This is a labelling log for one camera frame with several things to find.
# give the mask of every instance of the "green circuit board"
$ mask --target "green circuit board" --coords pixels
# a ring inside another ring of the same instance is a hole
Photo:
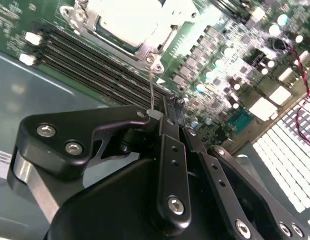
[[[192,121],[195,121],[194,118],[197,118],[198,125],[195,128],[198,129],[203,140],[209,144],[217,135],[218,129],[222,128],[226,133],[240,134],[252,121],[261,121],[248,111],[249,101],[256,101],[252,97],[252,92],[264,98],[271,95],[274,86],[282,86],[290,92],[294,84],[291,84],[288,79],[292,77],[292,74],[284,80],[279,80],[279,76],[288,67],[294,67],[294,59],[288,51],[278,52],[272,49],[269,27],[277,22],[279,15],[286,15],[286,22],[279,27],[279,36],[287,32],[303,36],[307,41],[291,44],[299,54],[308,51],[306,60],[310,62],[310,0],[303,2],[296,0],[247,1],[245,3],[249,7],[247,10],[239,7],[239,13],[249,17],[257,8],[263,12],[263,14],[259,13],[260,19],[254,22],[254,26],[235,21],[223,11],[218,10],[209,0],[193,0],[193,3],[199,15],[196,16],[194,22],[186,21],[179,27],[177,35],[161,58],[165,70],[161,74],[156,74],[153,82],[158,83],[158,86],[172,94],[188,96],[189,105],[184,108],[185,120],[187,124],[192,124]],[[95,43],[75,34],[59,12],[61,6],[73,5],[74,0],[0,0],[0,50],[18,59],[24,52],[25,35],[26,32],[32,31],[32,23],[50,24],[125,66],[135,74],[145,79],[148,78],[147,70],[132,67]],[[208,26],[215,29],[218,36],[212,37],[205,32]],[[212,44],[211,49],[199,43],[201,36],[209,40]],[[225,48],[232,49],[231,55],[223,53]],[[194,49],[202,50],[205,57],[199,59],[193,53]],[[268,69],[266,75],[248,64],[247,59],[253,55],[252,52],[255,49],[265,50],[266,55],[274,57],[274,67]],[[190,69],[190,66],[186,64],[188,58],[197,59],[198,64],[191,68],[192,75],[189,78],[183,76],[184,81],[177,81],[174,77],[181,75],[183,66]],[[217,60],[222,61],[222,66],[217,64]],[[73,81],[72,78],[60,72],[42,64],[35,67],[100,101],[114,104],[112,99]],[[295,74],[299,74],[294,68],[292,70]],[[230,78],[236,79],[241,88],[232,89],[229,83]],[[197,89],[198,84],[204,85],[204,91]],[[233,109],[228,102],[230,94],[236,96],[239,108]],[[275,106],[280,110],[285,106],[285,102],[275,104]]]

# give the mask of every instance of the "electronic component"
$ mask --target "electronic component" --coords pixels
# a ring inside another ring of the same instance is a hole
[[[281,7],[281,4],[277,0],[263,0],[262,2],[273,10],[277,10]]]
[[[229,104],[231,105],[231,107],[233,109],[238,109],[239,108],[240,105],[238,104],[238,102],[232,96],[229,96],[227,98],[227,100],[228,100]]]
[[[202,51],[200,48],[197,46],[193,46],[190,50],[190,52],[197,58],[202,59],[203,61],[206,61],[209,59],[209,56]]]
[[[209,51],[214,51],[216,46],[204,36],[200,36],[197,42]]]
[[[220,49],[221,54],[223,54],[225,57],[230,58],[234,55],[235,51],[230,46],[224,46]]]
[[[222,82],[218,78],[215,78],[212,82],[215,86],[219,86]]]
[[[190,70],[188,67],[181,65],[178,71],[181,75],[184,75],[187,79],[195,77],[196,73]]]
[[[245,109],[241,109],[233,115],[228,124],[234,128],[236,134],[240,134],[253,120],[253,116],[251,116]]]
[[[203,71],[203,75],[205,76],[207,82],[209,82],[214,76],[213,72],[209,68]]]
[[[249,36],[247,36],[247,35],[244,35],[244,36],[240,39],[240,41],[241,41],[243,44],[249,44],[250,41],[251,41],[251,38],[250,38]]]
[[[280,27],[282,27],[289,22],[289,17],[286,14],[279,13],[275,15],[274,20]]]
[[[259,95],[255,90],[240,96],[242,104],[256,117],[267,121],[277,111],[277,107],[264,97]]]
[[[190,126],[193,128],[193,129],[197,129],[199,127],[199,120],[197,119],[197,117],[192,117],[190,119]]]
[[[294,43],[297,43],[297,44],[300,44],[303,41],[303,39],[304,39],[303,35],[298,34],[298,33],[286,32],[285,34],[286,34],[286,36],[287,36],[287,38],[289,40],[291,40],[291,41],[293,41]]]
[[[241,88],[241,85],[239,84],[239,82],[237,80],[235,80],[234,78],[230,78],[228,80],[230,86],[234,89],[234,90],[239,90]]]
[[[178,85],[181,85],[182,83],[184,83],[185,79],[182,78],[181,76],[175,74],[174,77],[173,77],[173,81],[175,83],[177,83]]]
[[[223,35],[220,34],[214,27],[212,27],[210,25],[208,25],[205,28],[204,33],[206,33],[207,35],[209,35],[213,39],[217,39],[217,40],[222,40],[223,39]]]
[[[263,75],[266,75],[269,73],[269,70],[266,68],[265,65],[258,64],[255,68],[257,71],[259,71]]]
[[[204,93],[206,91],[205,85],[199,81],[195,83],[195,88],[199,93]]]
[[[211,108],[217,109],[221,105],[220,101],[215,99],[214,102],[210,105]]]
[[[231,89],[229,87],[225,87],[223,91],[224,91],[224,93],[228,94],[230,92],[230,90]]]
[[[216,67],[216,68],[220,68],[220,69],[223,69],[225,67],[225,62],[223,59],[220,59],[220,58],[214,58],[213,61],[212,61],[213,65]]]
[[[188,107],[188,106],[190,105],[189,96],[187,96],[186,94],[184,94],[184,95],[182,95],[181,97],[182,97],[182,99],[183,99],[183,101],[184,101],[184,105],[185,105],[186,107]]]
[[[288,67],[279,77],[278,80],[285,83],[291,88],[296,81],[301,79],[301,75],[296,73],[291,67]]]
[[[41,41],[43,40],[43,37],[41,35],[32,33],[32,32],[26,32],[25,40],[29,43],[38,46],[40,45]]]
[[[261,64],[263,64],[265,67],[268,68],[273,68],[275,66],[275,62],[268,57],[264,57],[263,60],[261,61]]]
[[[256,23],[258,23],[265,16],[265,12],[260,7],[257,7],[251,14],[248,21],[245,23],[245,27],[252,29]]]
[[[257,88],[278,105],[282,105],[292,95],[288,90],[270,78],[261,81],[257,85]]]
[[[204,121],[205,124],[208,126],[213,124],[213,120],[210,117],[206,117]]]
[[[276,37],[281,33],[281,29],[277,24],[269,24],[266,26],[265,30],[269,35],[273,37]]]
[[[36,62],[36,57],[25,53],[20,54],[19,60],[27,66],[32,66]]]
[[[200,69],[203,67],[203,65],[198,62],[197,60],[195,60],[194,58],[192,58],[191,56],[187,56],[185,63],[190,66],[191,68],[196,68],[196,69]]]

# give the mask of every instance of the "capacitor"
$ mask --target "capacitor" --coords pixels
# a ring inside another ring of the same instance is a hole
[[[221,68],[221,69],[224,68],[225,66],[225,62],[220,58],[215,58],[213,60],[213,64],[216,68]]]
[[[197,129],[199,127],[199,120],[197,119],[197,117],[192,117],[190,119],[190,126],[193,128],[193,129]]]
[[[240,106],[238,102],[232,96],[228,97],[228,102],[230,103],[233,109],[238,109]]]
[[[205,76],[206,81],[210,81],[213,77],[213,72],[210,69],[205,69],[203,75]]]
[[[203,93],[206,90],[205,85],[203,83],[201,83],[200,81],[195,83],[195,88],[196,88],[197,92],[199,92],[199,93]]]
[[[205,118],[206,125],[211,125],[213,123],[213,120],[210,117]]]
[[[271,35],[271,36],[278,36],[281,33],[281,29],[277,24],[269,24],[266,26],[266,31]]]
[[[230,58],[235,53],[234,48],[229,47],[229,46],[222,47],[220,52],[221,52],[221,54],[223,54],[227,58]]]
[[[228,82],[234,90],[238,90],[241,88],[241,85],[234,78],[230,78]]]
[[[289,40],[297,44],[300,44],[304,39],[302,35],[294,33],[294,32],[286,32],[286,36],[288,37]]]
[[[189,99],[189,96],[187,96],[186,94],[182,95],[181,96],[182,99],[184,100],[184,105],[187,107],[190,105],[190,99]]]
[[[286,14],[276,14],[274,20],[279,26],[285,26],[289,22],[289,17]]]
[[[261,65],[261,64],[258,64],[258,65],[256,66],[256,70],[259,71],[259,72],[260,72],[261,74],[263,74],[263,75],[266,75],[266,74],[269,73],[269,70],[268,70],[265,66],[263,66],[263,65]]]
[[[262,63],[265,64],[265,66],[267,66],[270,69],[275,66],[275,62],[273,60],[269,59],[268,57],[264,57]]]

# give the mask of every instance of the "white connector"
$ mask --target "white connector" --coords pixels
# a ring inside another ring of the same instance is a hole
[[[25,53],[22,53],[19,56],[19,60],[26,64],[27,66],[32,66],[34,65],[35,61],[36,61],[36,57],[34,55],[27,55]]]
[[[35,45],[35,46],[38,46],[40,45],[41,41],[42,41],[42,36],[41,35],[38,35],[38,34],[35,34],[35,33],[32,33],[32,32],[26,32],[26,35],[25,35],[25,40],[30,42],[31,44]]]

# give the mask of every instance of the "white rectangular component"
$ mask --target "white rectangular component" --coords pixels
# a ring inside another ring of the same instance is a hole
[[[175,83],[177,83],[177,84],[179,84],[179,85],[181,85],[183,82],[184,82],[184,78],[182,78],[182,77],[180,77],[180,76],[178,76],[178,75],[175,75],[174,77],[173,77],[173,81],[175,82]]]
[[[260,7],[257,7],[255,9],[255,11],[253,11],[253,13],[251,14],[251,19],[257,23],[258,21],[260,21],[263,17],[265,16],[265,12],[263,9],[261,9]]]
[[[287,91],[284,87],[279,86],[272,95],[269,96],[269,99],[275,103],[282,105],[292,94]]]
[[[25,35],[25,40],[30,42],[31,44],[35,45],[35,46],[38,46],[40,45],[41,41],[42,41],[42,36],[41,35],[38,35],[38,34],[35,34],[35,33],[32,33],[32,32],[26,32],[26,35]]]
[[[33,55],[27,55],[25,53],[22,53],[20,56],[19,56],[19,60],[26,64],[27,66],[32,66],[34,65],[35,61],[36,61],[36,57],[33,56]]]
[[[265,98],[261,97],[248,110],[261,120],[267,121],[277,111],[277,107]]]

